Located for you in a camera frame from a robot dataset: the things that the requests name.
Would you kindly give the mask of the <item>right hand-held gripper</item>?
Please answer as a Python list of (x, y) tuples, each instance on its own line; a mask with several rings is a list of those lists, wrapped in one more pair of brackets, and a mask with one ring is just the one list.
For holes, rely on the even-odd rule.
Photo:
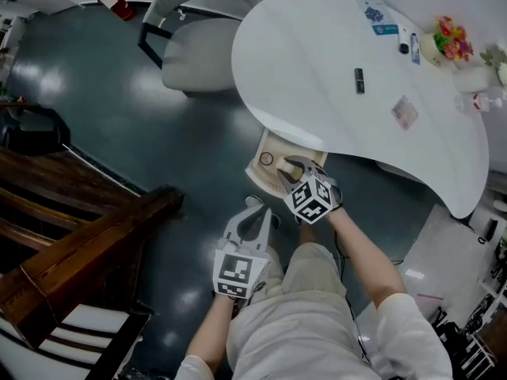
[(314, 224), (341, 207), (341, 191), (326, 180), (324, 169), (310, 158), (291, 155), (285, 161), (297, 172), (277, 170), (286, 192), (284, 202), (290, 212), (308, 224)]

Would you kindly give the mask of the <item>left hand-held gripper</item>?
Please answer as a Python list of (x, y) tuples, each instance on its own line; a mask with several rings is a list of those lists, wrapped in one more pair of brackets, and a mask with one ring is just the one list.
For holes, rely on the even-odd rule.
[[(217, 294), (231, 298), (249, 298), (268, 265), (273, 213), (269, 207), (248, 207), (227, 223), (215, 250), (213, 286)], [(254, 222), (254, 238), (245, 239), (240, 228)]]

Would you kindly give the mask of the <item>large wooden drawer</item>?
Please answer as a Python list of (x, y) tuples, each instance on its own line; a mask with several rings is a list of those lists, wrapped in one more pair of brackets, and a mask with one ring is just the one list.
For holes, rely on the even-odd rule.
[[(268, 151), (274, 157), (274, 161), (269, 166), (263, 166), (259, 162), (262, 152)], [(291, 155), (299, 155), (312, 159), (321, 167), (325, 165), (328, 153), (312, 150), (303, 146), (298, 146), (292, 142), (282, 139), (265, 128), (254, 155), (253, 160), (246, 167), (247, 176), (263, 191), (277, 198), (283, 199), (287, 192), (277, 176), (276, 163), (279, 158), (286, 158)]]

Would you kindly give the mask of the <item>clear plastic sachet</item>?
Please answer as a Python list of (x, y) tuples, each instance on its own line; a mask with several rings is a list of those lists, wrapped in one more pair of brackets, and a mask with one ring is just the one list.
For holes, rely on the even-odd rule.
[(408, 131), (418, 118), (418, 112), (406, 96), (402, 96), (391, 110), (391, 115), (404, 131)]

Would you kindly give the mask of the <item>person's left forearm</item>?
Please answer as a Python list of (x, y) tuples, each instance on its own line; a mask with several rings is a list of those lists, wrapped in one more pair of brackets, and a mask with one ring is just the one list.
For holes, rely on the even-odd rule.
[(234, 300), (216, 295), (203, 322), (192, 338), (186, 355), (197, 356), (210, 367), (216, 366), (226, 350)]

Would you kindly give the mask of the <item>person's right forearm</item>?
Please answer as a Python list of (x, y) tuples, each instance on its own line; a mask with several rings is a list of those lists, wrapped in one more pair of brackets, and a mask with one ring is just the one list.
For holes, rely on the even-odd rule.
[(390, 296), (405, 292), (397, 268), (349, 217), (344, 208), (331, 211), (327, 219), (337, 233), (359, 281), (376, 308)]

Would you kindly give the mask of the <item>white curved table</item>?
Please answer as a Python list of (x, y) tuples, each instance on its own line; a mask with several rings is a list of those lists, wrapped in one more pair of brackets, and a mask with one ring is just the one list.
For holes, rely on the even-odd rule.
[[(263, 0), (238, 28), (232, 70), (246, 107), (280, 137), (400, 169), (458, 219), (477, 206), (488, 140), (479, 114), (455, 108), (454, 66), (412, 63), (396, 36), (374, 33), (356, 0)], [(391, 115), (402, 96), (418, 112), (408, 131)]]

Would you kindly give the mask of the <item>person's right leg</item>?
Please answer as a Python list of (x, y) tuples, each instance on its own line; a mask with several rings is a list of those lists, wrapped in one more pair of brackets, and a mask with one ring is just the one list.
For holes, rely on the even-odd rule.
[(319, 245), (318, 235), (312, 225), (302, 222), (299, 226), (299, 246), (317, 244)]

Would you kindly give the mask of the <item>person's beige shorts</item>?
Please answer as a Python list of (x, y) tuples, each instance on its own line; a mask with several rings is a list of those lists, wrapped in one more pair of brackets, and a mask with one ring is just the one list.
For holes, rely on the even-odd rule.
[(346, 309), (345, 286), (339, 278), (333, 255), (324, 246), (315, 242), (300, 245), (286, 270), (282, 269), (273, 247), (268, 247), (268, 254), (269, 263), (262, 276), (265, 286), (253, 295), (251, 306), (296, 301)]

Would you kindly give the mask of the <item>person's white shirt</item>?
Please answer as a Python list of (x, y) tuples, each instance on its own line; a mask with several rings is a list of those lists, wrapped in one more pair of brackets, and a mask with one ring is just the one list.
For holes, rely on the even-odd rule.
[[(379, 352), (407, 380), (452, 380), (443, 344), (414, 299), (393, 294), (377, 309)], [(381, 380), (361, 358), (338, 294), (285, 294), (244, 309), (227, 338), (231, 380)]]

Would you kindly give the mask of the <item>grey upholstered chair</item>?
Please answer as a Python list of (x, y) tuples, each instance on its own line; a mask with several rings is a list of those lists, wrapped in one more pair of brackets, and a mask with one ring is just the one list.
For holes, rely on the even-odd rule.
[[(192, 21), (170, 32), (168, 15), (191, 0), (154, 0), (143, 18), (138, 47), (162, 72), (162, 84), (188, 93), (215, 93), (235, 87), (231, 55), (238, 19), (219, 15)], [(261, 0), (241, 0), (253, 9)]]

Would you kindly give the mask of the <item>clear bottle with red label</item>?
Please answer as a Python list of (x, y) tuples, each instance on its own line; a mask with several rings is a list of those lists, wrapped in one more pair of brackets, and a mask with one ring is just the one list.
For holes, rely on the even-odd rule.
[(494, 108), (503, 108), (507, 105), (504, 94), (467, 93), (455, 98), (455, 108), (461, 113), (490, 112)]

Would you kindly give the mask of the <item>grey shelf cabinet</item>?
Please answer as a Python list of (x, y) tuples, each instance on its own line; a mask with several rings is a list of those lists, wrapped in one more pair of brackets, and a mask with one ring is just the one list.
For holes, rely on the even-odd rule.
[(507, 174), (490, 172), (478, 206), (479, 232), (496, 245), (507, 228)]

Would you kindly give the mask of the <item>colourful flowers in white pot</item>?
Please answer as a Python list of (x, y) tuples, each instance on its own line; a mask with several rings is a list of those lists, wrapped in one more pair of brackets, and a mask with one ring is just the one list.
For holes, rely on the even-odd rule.
[(422, 56), (436, 67), (451, 62), (468, 63), (474, 49), (467, 30), (448, 16), (436, 18), (435, 29), (420, 39)]

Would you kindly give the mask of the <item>white flowers in white vase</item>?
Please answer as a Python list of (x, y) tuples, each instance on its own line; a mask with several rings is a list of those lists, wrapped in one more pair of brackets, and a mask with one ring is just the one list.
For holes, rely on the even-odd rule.
[(477, 93), (490, 87), (499, 87), (507, 94), (507, 46), (491, 44), (479, 55), (483, 65), (453, 72), (456, 90), (460, 93)]

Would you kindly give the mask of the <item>striped white cushioned seat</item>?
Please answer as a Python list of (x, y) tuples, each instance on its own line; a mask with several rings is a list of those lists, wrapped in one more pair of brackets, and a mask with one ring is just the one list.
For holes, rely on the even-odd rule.
[(150, 317), (80, 305), (32, 348), (0, 312), (0, 380), (121, 380)]

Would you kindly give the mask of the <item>black tripod clutter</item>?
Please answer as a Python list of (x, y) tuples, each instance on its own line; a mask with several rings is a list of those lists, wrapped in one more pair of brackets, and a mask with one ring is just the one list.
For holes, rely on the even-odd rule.
[(459, 326), (442, 307), (430, 319), (449, 354), (453, 380), (507, 380), (507, 290), (486, 295)]

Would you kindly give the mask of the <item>red fire extinguisher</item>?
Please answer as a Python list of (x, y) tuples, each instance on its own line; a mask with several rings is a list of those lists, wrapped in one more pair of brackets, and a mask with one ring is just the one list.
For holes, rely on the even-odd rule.
[(97, 0), (123, 21), (130, 21), (135, 16), (135, 10), (126, 0)]

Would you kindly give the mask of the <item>black seat frame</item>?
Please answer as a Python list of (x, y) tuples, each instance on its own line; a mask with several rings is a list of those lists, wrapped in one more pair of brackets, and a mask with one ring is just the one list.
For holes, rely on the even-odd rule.
[(71, 132), (54, 110), (0, 106), (0, 147), (33, 157), (65, 151), (70, 143)]

